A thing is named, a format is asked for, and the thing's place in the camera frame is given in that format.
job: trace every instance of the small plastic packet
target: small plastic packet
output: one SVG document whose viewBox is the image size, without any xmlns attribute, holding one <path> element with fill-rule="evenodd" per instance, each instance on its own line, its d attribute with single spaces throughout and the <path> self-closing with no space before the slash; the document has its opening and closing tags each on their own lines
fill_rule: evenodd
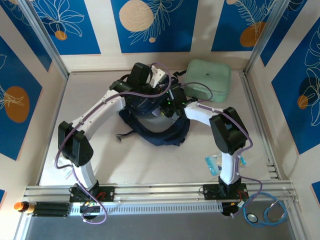
<svg viewBox="0 0 320 240">
<path fill-rule="evenodd" d="M 222 170 L 222 155 L 221 155 L 221 153 L 217 154 L 217 155 L 206 156 L 205 162 L 208 165 L 208 168 L 209 168 L 212 176 L 217 176 L 221 173 L 221 170 Z M 240 164 L 240 166 L 244 166 L 247 164 L 242 156 L 239 159 L 239 164 Z"/>
</svg>

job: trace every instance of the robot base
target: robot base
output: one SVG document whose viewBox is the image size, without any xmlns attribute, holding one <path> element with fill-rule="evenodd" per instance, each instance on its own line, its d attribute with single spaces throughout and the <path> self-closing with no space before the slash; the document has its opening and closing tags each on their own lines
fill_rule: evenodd
<svg viewBox="0 0 320 240">
<path fill-rule="evenodd" d="M 247 192 L 247 185 L 241 183 L 239 178 L 235 183 L 226 185 L 219 177 L 219 184 L 203 185 L 203 195 L 205 200 L 230 200 L 239 199 L 239 191 Z"/>
<path fill-rule="evenodd" d="M 86 203 L 94 201 L 90 196 L 88 196 L 78 184 L 75 184 L 69 189 L 70 203 Z M 99 186 L 98 181 L 90 189 L 90 193 L 95 196 L 100 202 L 113 202 L 115 197 L 115 187 L 114 186 Z"/>
</svg>

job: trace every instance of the stethoscope chest piece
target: stethoscope chest piece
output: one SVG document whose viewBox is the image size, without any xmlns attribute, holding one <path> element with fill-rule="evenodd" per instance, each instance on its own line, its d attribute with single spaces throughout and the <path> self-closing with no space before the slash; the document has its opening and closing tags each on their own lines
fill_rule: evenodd
<svg viewBox="0 0 320 240">
<path fill-rule="evenodd" d="M 248 218 L 248 220 L 251 222 L 251 223 L 257 223 L 258 222 L 258 217 L 256 215 L 254 215 L 253 213 L 248 213 L 246 215 L 246 217 Z"/>
</svg>

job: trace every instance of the stethoscope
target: stethoscope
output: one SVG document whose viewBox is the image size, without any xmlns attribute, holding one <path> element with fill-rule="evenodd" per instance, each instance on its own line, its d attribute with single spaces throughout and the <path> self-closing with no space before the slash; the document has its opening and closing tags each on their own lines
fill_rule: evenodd
<svg viewBox="0 0 320 240">
<path fill-rule="evenodd" d="M 288 208 L 291 206 L 291 204 L 296 200 L 295 197 L 292 195 L 292 193 L 285 189 L 287 192 L 284 193 L 281 197 L 279 198 L 276 198 L 275 196 L 269 194 L 269 193 L 266 193 L 266 192 L 260 192 L 260 195 L 265 195 L 267 196 L 268 198 L 271 198 L 274 200 L 274 202 L 264 211 L 263 213 L 263 218 L 264 218 L 264 221 L 260 221 L 258 219 L 258 217 L 253 214 L 253 213 L 247 213 L 247 209 L 246 207 L 243 208 L 243 215 L 244 215 L 244 219 L 253 227 L 265 227 L 265 226 L 277 226 L 281 223 L 283 223 L 287 216 L 288 216 Z M 284 196 L 286 195 L 290 195 L 291 196 L 291 202 L 289 203 L 288 207 L 285 206 L 285 204 L 280 201 Z M 252 199 L 253 197 L 255 196 L 252 195 L 250 196 L 247 201 L 249 201 L 250 199 Z M 270 217 L 269 217 L 269 212 L 270 210 L 272 209 L 272 207 L 276 204 L 276 203 L 279 203 L 280 206 L 283 208 L 283 214 L 282 216 L 277 220 L 277 221 L 270 221 Z"/>
</svg>

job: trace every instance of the wall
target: wall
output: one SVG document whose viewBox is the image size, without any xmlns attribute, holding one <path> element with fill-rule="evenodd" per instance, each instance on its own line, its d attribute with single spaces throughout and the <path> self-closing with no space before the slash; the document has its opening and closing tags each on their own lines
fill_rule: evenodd
<svg viewBox="0 0 320 240">
<path fill-rule="evenodd" d="M 12 6 L 2 5 L 3 2 L 0 7 L 3 89 L 0 93 L 0 105 L 3 104 L 0 108 L 0 239 L 8 240 L 14 238 L 20 219 L 13 205 L 22 199 L 27 185 L 36 183 L 65 80 L 40 49 L 41 45 L 29 45 L 25 41 L 34 34 L 26 30 L 28 22 L 16 12 L 10 15 L 8 9 L 12 8 L 6 7 Z M 23 22 L 25 31 L 20 34 L 19 23 L 16 25 L 8 16 Z"/>
<path fill-rule="evenodd" d="M 320 180 L 320 145 L 317 142 L 320 127 L 316 111 L 319 108 L 318 101 L 312 99 L 319 97 L 319 88 L 309 88 L 318 92 L 314 95 L 306 93 L 305 82 L 313 86 L 313 80 L 309 81 L 310 67 L 319 69 L 320 54 L 310 63 L 308 52 L 308 49 L 313 52 L 314 46 L 319 47 L 313 44 L 318 38 L 318 26 L 320 2 L 308 0 L 266 66 L 259 59 L 250 73 L 270 129 L 277 162 L 296 188 L 312 239 L 320 236 L 320 205 L 311 187 Z M 315 75 L 310 79 L 317 79 L 314 82 L 318 86 L 319 77 L 316 76 L 320 75 L 316 70 L 313 72 Z"/>
<path fill-rule="evenodd" d="M 194 58 L 243 69 L 275 3 L 274 0 L 32 2 L 69 71 L 127 70 L 137 61 L 162 62 L 172 69 L 183 69 Z M 60 13 L 62 17 L 57 21 L 55 16 Z"/>
</svg>

